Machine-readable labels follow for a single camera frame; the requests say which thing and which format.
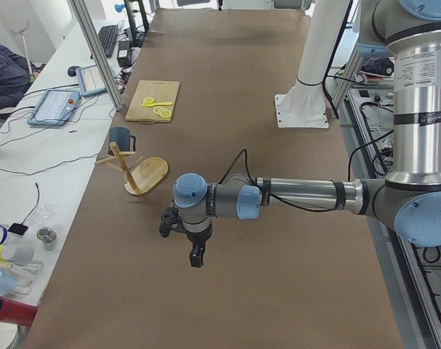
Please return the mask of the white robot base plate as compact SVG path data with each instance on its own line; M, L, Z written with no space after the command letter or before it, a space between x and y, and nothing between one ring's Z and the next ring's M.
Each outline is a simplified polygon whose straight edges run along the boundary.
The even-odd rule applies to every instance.
M328 127L323 87L351 7L349 0L315 2L296 83L286 94L275 96L280 128Z

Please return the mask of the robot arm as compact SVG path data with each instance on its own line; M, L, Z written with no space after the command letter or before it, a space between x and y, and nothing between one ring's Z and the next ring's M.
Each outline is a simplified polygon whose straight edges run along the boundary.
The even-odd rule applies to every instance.
M373 217L409 242L441 246L441 1L364 1L360 35L395 59L394 160L382 179L345 182L226 173L218 183L179 177L159 232L191 241L190 264L203 264L211 221L255 219L279 201L308 212L349 210Z

